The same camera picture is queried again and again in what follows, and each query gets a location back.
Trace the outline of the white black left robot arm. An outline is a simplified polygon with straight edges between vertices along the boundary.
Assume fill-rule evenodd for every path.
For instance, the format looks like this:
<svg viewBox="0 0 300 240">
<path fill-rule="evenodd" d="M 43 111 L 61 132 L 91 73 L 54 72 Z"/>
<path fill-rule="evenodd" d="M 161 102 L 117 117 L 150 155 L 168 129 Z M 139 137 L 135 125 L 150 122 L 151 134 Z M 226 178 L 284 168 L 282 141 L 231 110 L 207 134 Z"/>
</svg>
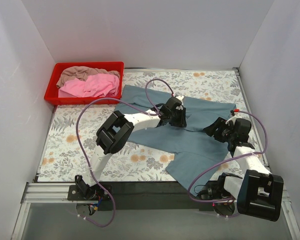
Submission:
<svg viewBox="0 0 300 240">
<path fill-rule="evenodd" d="M 79 194 L 85 200 L 93 200 L 98 191 L 110 192 L 99 184 L 101 173 L 106 167 L 112 155 L 118 153 L 128 141 L 133 132 L 158 128 L 166 124 L 173 127 L 184 128 L 186 123 L 186 108 L 184 107 L 184 96 L 171 96 L 166 103 L 138 113 L 123 114 L 114 111 L 96 132 L 96 146 L 91 159 L 80 141 L 79 122 L 83 115 L 80 113 L 76 126 L 76 136 L 79 146 L 87 162 L 87 170 L 84 175 L 75 176 L 75 184 Z"/>
</svg>

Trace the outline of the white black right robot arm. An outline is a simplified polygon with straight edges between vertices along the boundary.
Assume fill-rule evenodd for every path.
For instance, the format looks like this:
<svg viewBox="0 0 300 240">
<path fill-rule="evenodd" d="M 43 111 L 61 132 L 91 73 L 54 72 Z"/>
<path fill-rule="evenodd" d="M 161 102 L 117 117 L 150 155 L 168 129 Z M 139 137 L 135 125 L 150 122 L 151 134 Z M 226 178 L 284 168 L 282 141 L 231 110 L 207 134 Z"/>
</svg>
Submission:
<svg viewBox="0 0 300 240">
<path fill-rule="evenodd" d="M 249 120 L 233 116 L 229 120 L 219 117 L 203 129 L 208 136 L 228 144 L 244 176 L 222 173 L 217 180 L 208 181 L 199 194 L 204 200 L 234 197 L 240 214 L 275 222 L 280 217 L 284 181 L 260 162 L 248 141 L 251 128 Z"/>
</svg>

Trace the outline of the blue-grey t shirt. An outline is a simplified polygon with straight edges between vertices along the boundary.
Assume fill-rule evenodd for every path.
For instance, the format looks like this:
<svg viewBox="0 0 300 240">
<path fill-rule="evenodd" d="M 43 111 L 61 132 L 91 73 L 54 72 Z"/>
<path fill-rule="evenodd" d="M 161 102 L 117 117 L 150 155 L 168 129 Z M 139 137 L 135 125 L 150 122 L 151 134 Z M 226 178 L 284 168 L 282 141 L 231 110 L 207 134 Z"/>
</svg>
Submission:
<svg viewBox="0 0 300 240">
<path fill-rule="evenodd" d="M 133 132 L 129 141 L 174 154 L 174 160 L 166 171 L 185 189 L 200 173 L 223 161 L 228 154 L 228 145 L 208 136 L 203 129 L 221 117 L 227 120 L 234 103 L 207 101 L 186 96 L 186 127 L 166 124 Z"/>
</svg>

